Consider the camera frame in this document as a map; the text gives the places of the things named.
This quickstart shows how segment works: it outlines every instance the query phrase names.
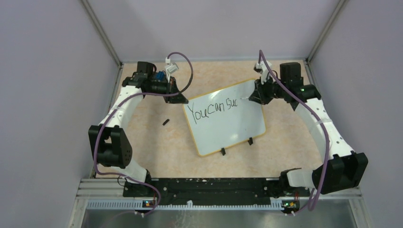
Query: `gray wall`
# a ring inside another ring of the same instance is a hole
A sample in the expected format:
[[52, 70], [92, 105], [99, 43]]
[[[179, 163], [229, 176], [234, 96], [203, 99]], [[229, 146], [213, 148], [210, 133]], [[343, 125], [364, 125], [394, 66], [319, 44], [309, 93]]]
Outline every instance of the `gray wall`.
[[338, 0], [90, 0], [122, 61], [303, 58]]
[[0, 3], [0, 227], [65, 227], [117, 67], [78, 0]]
[[351, 0], [313, 62], [330, 116], [369, 159], [361, 187], [375, 227], [401, 226], [402, 21], [401, 0]]

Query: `purple cable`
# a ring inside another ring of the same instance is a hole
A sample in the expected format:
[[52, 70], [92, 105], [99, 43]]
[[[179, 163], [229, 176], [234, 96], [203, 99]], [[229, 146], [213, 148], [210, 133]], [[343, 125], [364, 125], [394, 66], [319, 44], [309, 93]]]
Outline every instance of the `purple cable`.
[[[281, 82], [280, 80], [274, 76], [273, 71], [269, 67], [269, 64], [267, 63], [267, 60], [263, 54], [262, 50], [259, 50], [259, 60], [258, 63], [263, 59], [264, 64], [267, 67], [267, 70], [269, 70], [270, 74], [272, 75], [273, 79], [277, 82], [277, 84], [284, 89], [292, 98], [294, 98], [298, 103], [300, 103], [302, 106], [304, 106], [314, 117], [316, 120], [320, 121], [320, 117], [303, 101], [301, 101], [297, 96], [295, 96], [289, 89], [287, 89]], [[317, 193], [315, 195], [315, 199], [312, 199], [313, 192], [315, 189], [312, 189], [311, 194], [309, 196], [309, 200], [306, 205], [304, 205], [299, 211], [297, 211], [295, 214], [299, 213], [300, 211], [304, 210], [305, 207], [308, 208], [309, 211], [313, 211], [315, 209], [316, 203], [319, 200], [320, 192], [322, 190], [323, 182], [325, 180], [325, 175], [326, 175], [326, 169], [327, 169], [327, 161], [329, 160], [329, 150], [330, 150], [330, 141], [329, 141], [329, 133], [326, 130], [326, 127], [323, 123], [320, 123], [320, 127], [323, 130], [323, 133], [325, 135], [325, 141], [326, 141], [326, 146], [325, 146], [325, 159], [323, 161], [323, 167], [322, 167], [322, 173], [320, 175], [320, 180], [319, 180], [319, 185], [317, 187]]]
[[[182, 93], [183, 91], [185, 91], [185, 90], [190, 86], [190, 84], [191, 84], [191, 82], [192, 82], [192, 79], [193, 79], [193, 66], [192, 66], [190, 60], [189, 60], [184, 54], [182, 54], [182, 53], [180, 53], [180, 52], [172, 52], [172, 53], [170, 53], [170, 54], [168, 55], [168, 58], [169, 58], [171, 55], [173, 55], [173, 54], [178, 54], [178, 55], [183, 56], [183, 57], [186, 59], [186, 61], [189, 63], [189, 66], [190, 66], [190, 69], [191, 69], [191, 77], [190, 77], [190, 79], [189, 79], [188, 84], [186, 85], [186, 87], [185, 87], [184, 89], [182, 89], [182, 90], [179, 92], [179, 93]], [[138, 94], [133, 94], [133, 95], [131, 95], [131, 96], [128, 96], [128, 97], [127, 97], [126, 99], [124, 99], [123, 101], [121, 101], [121, 103], [119, 103], [119, 104], [117, 105], [117, 108], [121, 107], [124, 103], [126, 103], [128, 100], [132, 99], [133, 97], [139, 96], [139, 95], [176, 96], [176, 95], [178, 95], [179, 93], [174, 93], [174, 94], [155, 94], [155, 93], [138, 93]], [[114, 110], [111, 112], [111, 114], [107, 117], [107, 119], [105, 120], [104, 124], [103, 124], [103, 125], [101, 126], [101, 128], [99, 129], [98, 136], [96, 137], [95, 147], [94, 147], [94, 170], [95, 170], [95, 172], [96, 172], [97, 174], [99, 174], [99, 175], [118, 175], [118, 176], [125, 176], [124, 174], [121, 174], [121, 173], [118, 173], [118, 172], [100, 172], [99, 169], [98, 169], [98, 166], [97, 166], [97, 162], [96, 162], [96, 159], [97, 159], [97, 157], [98, 157], [98, 147], [99, 147], [99, 142], [101, 141], [102, 132], [104, 131], [106, 124], [111, 120], [111, 118], [113, 117], [113, 115], [116, 113], [117, 108], [114, 109]], [[155, 208], [158, 206], [158, 204], [160, 203], [160, 201], [161, 201], [161, 193], [159, 192], [159, 190], [158, 190], [156, 187], [154, 187], [153, 185], [151, 185], [151, 184], [147, 184], [147, 183], [144, 183], [144, 182], [135, 180], [135, 179], [133, 179], [133, 178], [131, 178], [131, 177], [126, 177], [126, 178], [129, 179], [129, 180], [131, 180], [131, 181], [133, 181], [133, 182], [135, 182], [135, 183], [138, 183], [138, 184], [142, 184], [142, 185], [144, 185], [144, 186], [147, 186], [147, 187], [153, 189], [153, 190], [158, 194], [158, 199], [157, 199], [156, 204], [153, 206], [153, 208], [152, 208], [149, 212], [145, 213], [144, 216], [146, 216], [146, 215], [150, 214], [151, 212], [153, 212], [153, 211], [155, 210]], [[106, 221], [103, 225], [101, 225], [101, 228], [104, 227], [104, 226], [105, 226], [106, 224], [108, 224], [109, 222], [111, 222], [112, 220], [114, 220], [115, 218], [117, 218], [117, 217], [119, 217], [119, 216], [121, 216], [121, 215], [123, 215], [123, 214], [126, 214], [126, 213], [135, 213], [135, 211], [131, 211], [131, 210], [129, 210], [129, 211], [123, 211], [123, 212], [121, 212], [121, 213], [119, 213], [119, 214], [113, 216], [113, 217], [110, 218], [108, 221]]]

